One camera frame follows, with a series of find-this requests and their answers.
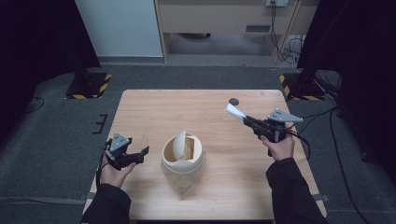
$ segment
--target white wall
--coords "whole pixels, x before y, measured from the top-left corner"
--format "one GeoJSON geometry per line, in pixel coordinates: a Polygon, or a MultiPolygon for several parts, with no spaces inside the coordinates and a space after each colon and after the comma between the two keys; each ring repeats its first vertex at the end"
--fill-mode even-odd
{"type": "Polygon", "coordinates": [[[76,3],[98,56],[163,56],[153,0],[76,3]]]}

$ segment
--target yellow and black tape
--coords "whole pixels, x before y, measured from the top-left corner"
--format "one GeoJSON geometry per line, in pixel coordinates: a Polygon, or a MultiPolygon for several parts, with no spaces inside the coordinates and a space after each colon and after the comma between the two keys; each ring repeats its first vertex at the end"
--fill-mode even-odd
{"type": "Polygon", "coordinates": [[[310,95],[304,95],[304,96],[294,96],[290,90],[290,87],[288,86],[288,83],[286,82],[286,79],[284,76],[280,76],[280,83],[282,84],[283,91],[285,92],[286,100],[324,100],[324,97],[321,96],[310,96],[310,95]]]}
{"type": "Polygon", "coordinates": [[[77,100],[101,98],[103,96],[103,94],[105,93],[105,90],[107,88],[107,85],[108,85],[108,82],[110,81],[110,79],[111,79],[111,75],[106,74],[105,79],[103,80],[100,88],[95,93],[91,93],[91,94],[76,93],[76,94],[67,95],[66,98],[67,99],[77,99],[77,100]]]}

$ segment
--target person's left hand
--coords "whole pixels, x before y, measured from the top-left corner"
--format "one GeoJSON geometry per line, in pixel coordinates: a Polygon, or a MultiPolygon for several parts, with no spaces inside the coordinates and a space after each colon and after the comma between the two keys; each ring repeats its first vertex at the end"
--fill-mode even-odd
{"type": "Polygon", "coordinates": [[[131,163],[129,166],[119,170],[116,170],[112,165],[107,164],[106,155],[103,157],[103,165],[106,164],[102,168],[102,174],[100,176],[101,184],[109,184],[117,188],[121,188],[126,176],[132,172],[136,163],[131,163]]]}

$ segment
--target black curtain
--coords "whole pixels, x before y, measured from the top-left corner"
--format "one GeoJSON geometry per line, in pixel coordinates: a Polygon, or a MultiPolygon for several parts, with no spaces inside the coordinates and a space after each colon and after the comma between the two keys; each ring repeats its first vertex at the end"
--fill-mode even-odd
{"type": "Polygon", "coordinates": [[[75,1],[0,0],[0,143],[40,82],[88,67],[100,64],[75,1]]]}
{"type": "Polygon", "coordinates": [[[396,185],[395,13],[391,0],[320,1],[298,67],[319,48],[319,69],[342,77],[337,103],[351,130],[396,185]]]}

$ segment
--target hand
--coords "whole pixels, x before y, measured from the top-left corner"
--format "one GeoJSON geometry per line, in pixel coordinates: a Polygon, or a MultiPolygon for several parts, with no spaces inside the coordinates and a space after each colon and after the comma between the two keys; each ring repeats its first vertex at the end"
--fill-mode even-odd
{"type": "Polygon", "coordinates": [[[278,143],[270,142],[265,136],[261,136],[260,139],[262,143],[271,150],[274,160],[281,161],[293,157],[294,139],[291,134],[287,133],[285,139],[278,143]]]}
{"type": "Polygon", "coordinates": [[[100,176],[101,184],[109,184],[117,188],[121,188],[126,176],[132,172],[136,163],[131,163],[129,166],[119,170],[116,170],[110,164],[107,164],[107,157],[106,155],[103,157],[102,166],[102,174],[100,176]]]}

